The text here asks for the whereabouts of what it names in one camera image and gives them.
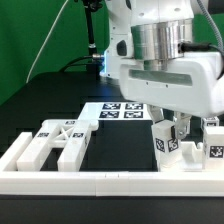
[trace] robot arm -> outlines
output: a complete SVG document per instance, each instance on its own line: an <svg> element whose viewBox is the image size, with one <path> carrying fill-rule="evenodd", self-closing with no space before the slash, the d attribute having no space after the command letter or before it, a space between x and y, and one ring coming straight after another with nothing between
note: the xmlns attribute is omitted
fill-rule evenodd
<svg viewBox="0 0 224 224"><path fill-rule="evenodd" d="M218 79L223 69L220 53L185 53L180 48L183 42L193 42L194 13L202 13L195 0L106 3L112 38L105 55L105 67L110 71L103 75L119 80L126 99L182 114L177 133L182 133L191 115L224 113L224 79ZM126 28L119 29L118 21ZM119 55L122 42L128 50Z"/></svg>

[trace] cube with marker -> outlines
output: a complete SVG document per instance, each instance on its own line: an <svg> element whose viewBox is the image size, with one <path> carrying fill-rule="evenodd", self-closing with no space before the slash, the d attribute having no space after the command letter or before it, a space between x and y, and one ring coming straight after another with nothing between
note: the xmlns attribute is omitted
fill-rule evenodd
<svg viewBox="0 0 224 224"><path fill-rule="evenodd" d="M204 170L224 170L224 127L205 127L202 163Z"/></svg>
<svg viewBox="0 0 224 224"><path fill-rule="evenodd" d="M205 127L218 127L219 126L219 118L218 117L210 117L210 118L202 118L201 119L201 130L204 131Z"/></svg>
<svg viewBox="0 0 224 224"><path fill-rule="evenodd" d="M160 167L171 167L182 158L181 141L172 137L174 125L168 120L152 125L155 155Z"/></svg>

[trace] green wall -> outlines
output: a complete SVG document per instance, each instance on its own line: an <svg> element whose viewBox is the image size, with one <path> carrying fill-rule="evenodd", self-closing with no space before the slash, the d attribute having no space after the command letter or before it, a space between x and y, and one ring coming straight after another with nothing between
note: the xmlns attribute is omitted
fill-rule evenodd
<svg viewBox="0 0 224 224"><path fill-rule="evenodd" d="M25 84L29 69L64 1L0 1L0 104ZM214 19L224 31L224 15L215 15ZM93 14L93 21L96 44L99 52L103 52L108 45L106 7ZM194 23L196 41L215 43L203 16L197 16ZM79 3L70 0L32 77L41 72L57 71L71 59L87 54L83 5L81 0Z"/></svg>

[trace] white robot body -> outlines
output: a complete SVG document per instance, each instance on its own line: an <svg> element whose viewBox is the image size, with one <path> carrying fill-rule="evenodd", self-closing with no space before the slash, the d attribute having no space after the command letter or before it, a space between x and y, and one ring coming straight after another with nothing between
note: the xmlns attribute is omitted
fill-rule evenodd
<svg viewBox="0 0 224 224"><path fill-rule="evenodd" d="M131 9L124 0L106 0L109 15L110 45L104 53L104 70L101 80L118 85L120 66L124 63L139 64L133 58L134 48L131 34Z"/></svg>
<svg viewBox="0 0 224 224"><path fill-rule="evenodd" d="M121 67L120 88L126 99L197 117L224 112L223 62L219 53L186 53L169 60L166 71Z"/></svg>
<svg viewBox="0 0 224 224"><path fill-rule="evenodd" d="M193 19L190 0L130 0L131 26Z"/></svg>

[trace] white letter block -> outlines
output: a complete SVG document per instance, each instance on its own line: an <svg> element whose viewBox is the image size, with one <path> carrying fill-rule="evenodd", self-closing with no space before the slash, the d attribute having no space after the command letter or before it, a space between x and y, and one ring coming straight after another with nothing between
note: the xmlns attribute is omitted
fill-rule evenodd
<svg viewBox="0 0 224 224"><path fill-rule="evenodd" d="M174 122L164 120L152 125L152 135L156 154L156 160L159 166L171 167L182 158L180 149L181 141L173 139L171 128Z"/></svg>
<svg viewBox="0 0 224 224"><path fill-rule="evenodd" d="M45 124L17 160L18 171L40 171L51 152L49 144L59 132L58 124Z"/></svg>
<svg viewBox="0 0 224 224"><path fill-rule="evenodd" d="M57 162L60 172L78 172L91 138L91 123L76 121L61 156Z"/></svg>
<svg viewBox="0 0 224 224"><path fill-rule="evenodd" d="M204 131L205 127L217 127L219 126L219 118L211 117L211 118L202 118L201 119L201 130Z"/></svg>
<svg viewBox="0 0 224 224"><path fill-rule="evenodd" d="M224 127L205 127L202 153L203 169L224 169Z"/></svg>

